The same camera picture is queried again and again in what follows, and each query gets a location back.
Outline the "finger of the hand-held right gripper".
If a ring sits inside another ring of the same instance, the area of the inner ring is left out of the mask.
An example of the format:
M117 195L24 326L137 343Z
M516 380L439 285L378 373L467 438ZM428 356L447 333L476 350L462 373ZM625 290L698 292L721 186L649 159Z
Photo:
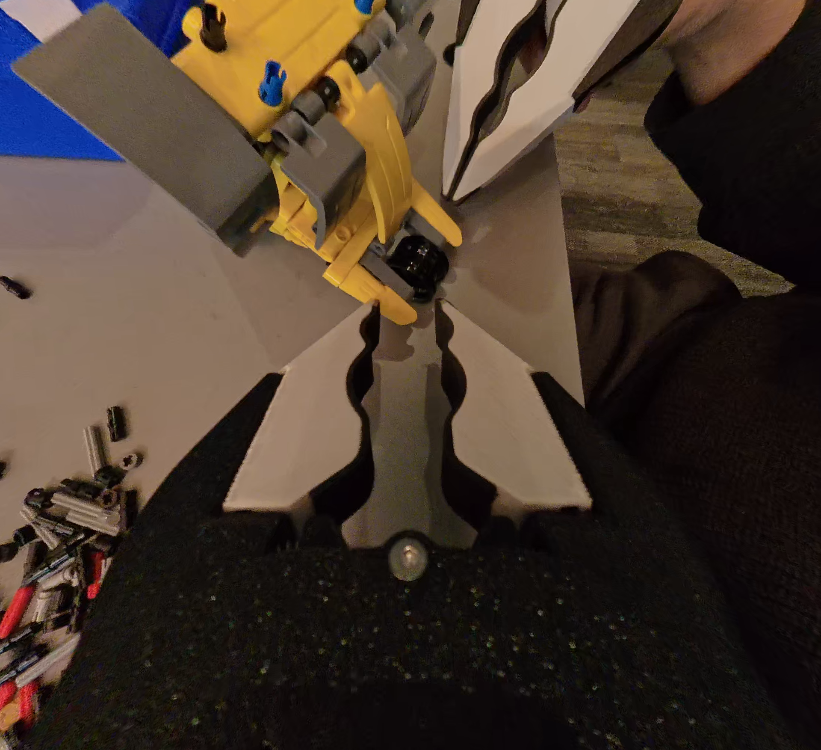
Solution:
M502 90L514 59L534 27L545 0L478 0L463 41L455 48L442 187L460 201L490 182L516 158L502 126L481 134L501 111Z
M481 130L484 135L502 126L510 135L508 143L521 146L516 158L492 180L571 115L574 92L640 1L544 1L549 42L543 60Z

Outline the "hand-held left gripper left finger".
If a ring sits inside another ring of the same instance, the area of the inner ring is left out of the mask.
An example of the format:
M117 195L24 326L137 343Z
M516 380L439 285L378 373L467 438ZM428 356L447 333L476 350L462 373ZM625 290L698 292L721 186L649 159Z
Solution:
M226 513L280 513L297 529L310 517L341 526L375 483L369 416L376 302L362 305L289 362L223 500Z

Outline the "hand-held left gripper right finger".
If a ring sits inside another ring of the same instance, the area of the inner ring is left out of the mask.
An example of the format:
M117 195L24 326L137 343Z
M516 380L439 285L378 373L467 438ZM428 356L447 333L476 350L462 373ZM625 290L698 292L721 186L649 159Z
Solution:
M476 531L541 512L582 512L592 498L535 381L535 370L447 300L435 304L449 405L441 484Z

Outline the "yellow grey brick toy model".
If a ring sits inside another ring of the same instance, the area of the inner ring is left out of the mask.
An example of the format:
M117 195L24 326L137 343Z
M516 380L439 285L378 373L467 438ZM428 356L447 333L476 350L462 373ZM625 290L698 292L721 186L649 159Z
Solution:
M12 70L233 252L278 234L408 325L462 242L406 143L437 67L432 2L204 0L174 57L103 3Z

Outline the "person's right forearm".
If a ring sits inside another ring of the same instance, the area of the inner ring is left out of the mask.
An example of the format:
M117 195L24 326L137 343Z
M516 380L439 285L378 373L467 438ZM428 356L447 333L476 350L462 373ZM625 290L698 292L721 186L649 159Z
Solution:
M700 201L699 235L797 287L820 284L820 2L718 98L675 69L644 127Z

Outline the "person's right hand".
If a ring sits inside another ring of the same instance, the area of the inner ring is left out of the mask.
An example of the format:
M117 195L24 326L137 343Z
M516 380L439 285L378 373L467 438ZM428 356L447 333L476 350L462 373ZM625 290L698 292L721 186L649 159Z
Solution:
M683 0L659 38L686 98L711 103L784 39L808 0Z

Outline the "grey brick pin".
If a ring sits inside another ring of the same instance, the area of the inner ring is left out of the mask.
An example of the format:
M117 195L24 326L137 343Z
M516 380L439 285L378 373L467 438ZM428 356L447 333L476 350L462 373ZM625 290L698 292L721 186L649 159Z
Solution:
M83 431L89 471L93 477L103 468L108 467L106 447L100 429L96 425L89 425Z

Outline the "pile of small brick pins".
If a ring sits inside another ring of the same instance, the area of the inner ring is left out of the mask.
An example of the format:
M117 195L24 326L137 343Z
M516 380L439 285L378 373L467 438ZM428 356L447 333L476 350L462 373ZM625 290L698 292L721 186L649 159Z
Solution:
M134 516L122 485L139 457L92 479L31 489L16 529L2 536L1 740L23 748L53 692Z

